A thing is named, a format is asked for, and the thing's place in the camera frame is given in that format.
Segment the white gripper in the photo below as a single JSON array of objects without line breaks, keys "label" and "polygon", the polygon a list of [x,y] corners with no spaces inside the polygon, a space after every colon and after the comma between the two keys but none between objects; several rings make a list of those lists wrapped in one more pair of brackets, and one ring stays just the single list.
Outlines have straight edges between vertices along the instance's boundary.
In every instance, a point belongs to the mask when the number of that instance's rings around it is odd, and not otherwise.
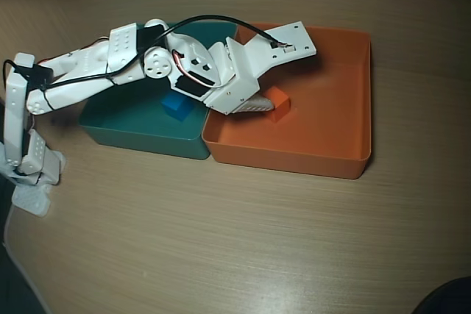
[{"label": "white gripper", "polygon": [[257,85],[238,77],[236,62],[228,48],[230,43],[235,41],[226,37],[206,48],[189,35],[167,35],[167,48],[173,58],[171,89],[225,115],[272,111],[274,103],[256,93]]}]

